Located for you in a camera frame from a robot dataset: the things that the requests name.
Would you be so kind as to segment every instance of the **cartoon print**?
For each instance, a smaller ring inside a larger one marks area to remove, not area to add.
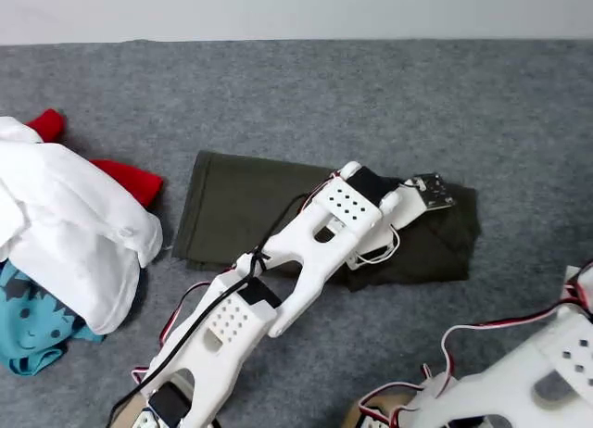
[[[0,264],[0,360],[22,375],[38,372],[74,336],[99,341],[84,321],[9,261]]]

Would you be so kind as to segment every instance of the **red and white wire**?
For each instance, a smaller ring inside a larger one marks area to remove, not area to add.
[[[498,320],[498,321],[487,321],[487,322],[473,323],[473,324],[456,324],[455,326],[451,326],[449,329],[447,329],[445,331],[445,333],[443,334],[443,337],[441,338],[441,350],[443,351],[443,354],[445,355],[445,360],[447,362],[447,366],[445,368],[445,382],[443,382],[443,385],[441,386],[441,389],[436,394],[436,397],[440,397],[443,394],[443,392],[447,388],[448,383],[450,382],[453,372],[455,370],[455,363],[453,361],[453,357],[451,356],[451,354],[448,351],[447,346],[446,346],[447,339],[453,332],[458,331],[459,329],[468,329],[471,331],[488,331],[490,329],[511,328],[513,326],[520,326],[523,324],[533,323],[535,321],[540,321],[540,320],[546,319],[547,317],[552,315],[558,307],[560,307],[562,305],[569,305],[569,304],[577,305],[580,307],[583,306],[583,303],[578,299],[565,298],[547,309],[541,310],[535,314],[527,315],[524,317],[503,319],[503,320]]]
[[[167,340],[170,330],[172,329],[173,325],[177,321],[177,317],[179,317],[179,313],[182,310],[184,300],[187,298],[187,296],[192,291],[194,291],[198,287],[202,287],[202,286],[210,286],[210,282],[200,282],[200,283],[193,284],[182,295],[182,298],[181,298],[181,300],[179,300],[179,304],[177,305],[177,308],[175,308],[175,310],[171,313],[169,319],[167,320],[167,323],[165,323],[165,327],[163,328],[163,330],[160,332],[160,335],[158,336],[158,343],[160,344],[160,347],[163,347],[165,345],[165,340]]]
[[[167,337],[169,336],[169,333],[170,333],[173,325],[177,321],[177,317],[179,317],[179,313],[182,310],[183,302],[187,298],[187,296],[192,291],[196,290],[198,287],[209,286],[209,285],[210,285],[210,282],[200,282],[200,283],[192,284],[183,293],[181,300],[179,300],[179,304],[177,305],[177,308],[175,308],[175,310],[171,313],[169,319],[167,320],[167,323],[165,323],[165,327],[162,329],[162,331],[160,332],[160,335],[158,336],[158,343],[160,344],[160,347],[163,347],[163,345],[165,345],[165,341],[167,340]],[[132,378],[136,382],[136,384],[139,384],[140,382],[142,382],[141,375],[145,375],[147,371],[148,371],[148,367],[146,367],[146,366],[136,366],[135,368],[133,368],[130,371],[130,375],[132,376]]]
[[[375,411],[374,409],[370,409],[369,407],[366,406],[367,402],[369,400],[371,400],[373,397],[384,392],[387,389],[394,388],[396,386],[402,386],[402,387],[405,387],[408,389],[412,389],[414,391],[422,391],[424,389],[424,387],[420,386],[419,384],[411,384],[408,382],[391,382],[389,384],[384,384],[382,386],[379,386],[376,389],[373,389],[369,394],[367,394],[366,396],[364,396],[363,398],[361,398],[359,400],[360,413],[364,414],[365,416],[369,416],[376,421],[384,423],[385,425],[389,426],[389,428],[397,428],[397,414],[399,414],[402,410],[416,410],[416,409],[409,409],[405,405],[400,405],[400,406],[394,408],[391,411],[391,413],[389,414],[389,416],[386,417],[379,411]]]
[[[142,382],[142,377],[140,377],[140,374],[145,375],[147,371],[148,368],[146,366],[137,366],[130,371],[130,375],[132,376],[136,384],[139,384],[140,382]]]
[[[430,368],[426,363],[423,363],[420,369],[423,372],[424,379],[431,379],[433,377],[433,372],[430,371]]]
[[[307,196],[307,199],[303,202],[303,205],[300,207],[300,209],[298,210],[298,213],[302,212],[311,202],[311,200],[313,199],[313,197],[318,194],[323,187],[325,187],[327,185],[327,183],[329,181],[331,181],[333,178],[337,178],[339,175],[339,173],[337,171],[333,171],[330,176],[327,178],[327,180],[323,181],[322,183],[320,183],[317,187],[315,187],[311,193],[309,194],[309,196]]]

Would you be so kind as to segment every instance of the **carpet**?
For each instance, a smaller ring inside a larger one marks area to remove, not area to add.
[[[483,234],[468,282],[328,285],[246,362],[224,428],[335,427],[351,401],[444,366],[454,323],[544,308],[564,266],[593,253],[593,43],[518,41],[61,44],[0,47],[0,114],[69,117],[64,144],[166,178],[154,212],[170,245],[196,153],[209,149],[383,175],[437,170],[479,192]],[[191,271],[164,252],[130,318],[101,345],[69,344],[32,378],[0,371],[0,425],[101,427],[132,388]],[[286,295],[291,284],[266,279]],[[200,294],[189,302],[185,315]],[[456,334],[458,374],[536,327]]]

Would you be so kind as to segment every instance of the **cable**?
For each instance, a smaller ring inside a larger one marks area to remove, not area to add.
[[[182,298],[179,300],[177,308],[175,308],[175,310],[171,313],[169,319],[167,320],[167,323],[165,323],[163,330],[160,332],[160,335],[158,336],[158,343],[160,344],[160,347],[163,347],[165,345],[165,340],[167,340],[170,330],[173,327],[173,324],[175,324],[175,322],[177,321],[177,317],[179,317],[179,313],[182,310],[184,300],[192,291],[202,286],[210,286],[210,282],[199,282],[196,284],[192,284],[182,295]]]
[[[456,324],[455,326],[451,326],[449,329],[445,331],[443,337],[441,338],[441,350],[445,355],[445,360],[447,362],[447,366],[445,368],[445,375],[446,379],[441,386],[441,389],[436,394],[436,397],[440,397],[445,389],[448,386],[448,383],[453,376],[453,372],[455,370],[455,363],[453,361],[453,356],[448,352],[445,342],[447,342],[448,337],[451,333],[459,330],[459,329],[469,329],[472,331],[487,331],[490,329],[501,329],[501,328],[511,328],[512,326],[520,326],[527,323],[533,323],[535,321],[543,320],[550,315],[552,315],[556,309],[562,305],[577,305],[580,308],[583,307],[583,303],[580,300],[574,298],[565,298],[563,300],[558,301],[556,304],[550,306],[549,308],[540,310],[539,312],[535,312],[530,315],[526,315],[523,317],[513,317],[510,319],[502,319],[502,320],[495,320],[495,321],[486,321],[481,323],[473,323],[473,324]]]
[[[405,388],[412,389],[414,391],[422,391],[424,389],[424,387],[419,384],[411,384],[409,382],[391,382],[389,384],[384,384],[382,386],[379,386],[376,389],[373,389],[369,394],[367,394],[366,396],[364,396],[363,398],[361,398],[359,400],[360,413],[364,414],[365,416],[369,416],[376,421],[384,423],[385,425],[389,426],[389,428],[394,428],[392,421],[395,421],[395,423],[397,423],[397,415],[395,415],[395,419],[394,419],[394,413],[402,410],[402,407],[404,407],[404,406],[400,405],[400,406],[394,408],[391,411],[391,414],[389,415],[389,417],[386,417],[383,414],[381,414],[380,412],[375,411],[374,409],[370,409],[369,407],[366,406],[366,404],[369,400],[371,400],[377,394],[382,393],[389,388],[394,388],[396,386],[403,386]]]
[[[276,227],[278,226],[278,224],[280,224],[280,222],[283,220],[284,216],[288,213],[288,211],[290,210],[290,208],[298,200],[300,200],[302,198],[305,198],[308,195],[309,194],[297,195],[297,196],[295,196],[290,201],[290,203],[284,208],[284,210],[282,211],[282,213],[273,222],[273,224],[268,229],[268,231],[265,232],[264,236],[261,238],[261,241],[259,242],[258,245],[256,245],[255,249],[253,250],[253,256],[251,257],[251,264],[250,264],[250,267],[249,267],[249,273],[245,277],[243,277],[241,280],[239,280],[237,283],[235,283],[231,287],[229,287],[222,294],[220,294],[219,296],[217,296],[204,309],[204,311],[197,317],[197,319],[190,325],[190,327],[187,330],[187,332],[182,336],[182,338],[179,340],[179,342],[177,343],[177,345],[175,345],[173,347],[173,349],[171,350],[171,352],[169,353],[169,355],[163,360],[163,362],[160,363],[157,366],[157,368],[150,373],[150,375],[148,377],[145,377],[145,379],[141,383],[139,383],[137,386],[135,386],[132,391],[130,391],[128,394],[126,394],[124,397],[122,397],[120,400],[118,400],[115,403],[115,405],[111,408],[111,411],[109,412],[109,417],[107,419],[106,428],[109,428],[111,426],[111,423],[113,422],[113,419],[115,418],[116,413],[118,412],[118,409],[122,405],[124,405],[126,402],[128,402],[134,395],[136,395],[137,393],[139,393],[140,391],[142,391],[147,384],[149,384],[150,382],[152,382],[165,369],[165,367],[173,360],[173,358],[179,352],[179,350],[183,347],[183,345],[185,344],[185,342],[196,331],[196,329],[200,326],[200,324],[202,323],[202,321],[204,321],[206,319],[206,317],[210,314],[210,312],[212,312],[212,310],[214,310],[228,296],[234,294],[237,290],[241,289],[245,284],[247,284],[249,282],[249,280],[251,280],[255,276],[256,263],[259,263],[259,265],[261,266],[262,269],[265,268],[265,263],[264,263],[262,252],[261,252],[262,249],[263,249],[263,247],[265,246],[265,244],[267,243],[267,241],[270,239],[270,237],[273,234],[274,230],[276,229]]]
[[[356,254],[357,257],[364,262],[364,264],[379,264],[379,263],[383,263],[384,261],[387,261],[388,259],[390,259],[391,257],[393,257],[395,255],[395,253],[399,249],[399,245],[401,244],[401,238],[399,237],[399,233],[397,233],[397,230],[396,230],[396,228],[394,226],[389,225],[389,230],[396,237],[396,244],[391,249],[387,249],[382,255],[379,255],[379,256],[377,256],[375,258],[366,259],[362,255]]]

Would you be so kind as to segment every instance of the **white cloth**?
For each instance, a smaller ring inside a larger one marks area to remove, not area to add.
[[[160,250],[160,221],[89,161],[36,144],[32,133],[0,118],[0,260],[108,334],[130,310],[140,267]]]

